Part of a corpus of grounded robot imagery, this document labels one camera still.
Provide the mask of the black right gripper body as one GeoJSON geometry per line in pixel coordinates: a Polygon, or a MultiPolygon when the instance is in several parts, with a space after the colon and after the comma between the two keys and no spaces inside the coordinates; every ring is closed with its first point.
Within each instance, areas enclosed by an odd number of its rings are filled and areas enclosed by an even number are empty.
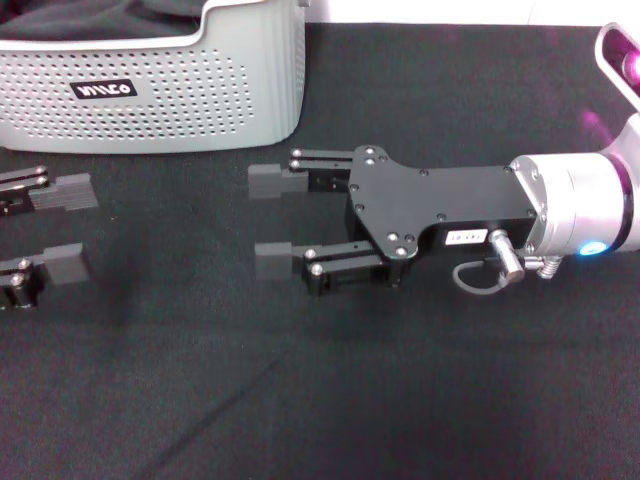
{"type": "Polygon", "coordinates": [[[446,253],[494,256],[500,284],[523,279],[517,252],[536,214],[510,168],[410,168],[379,146],[354,152],[354,216],[377,250],[400,265],[400,281],[414,262],[446,253]]]}

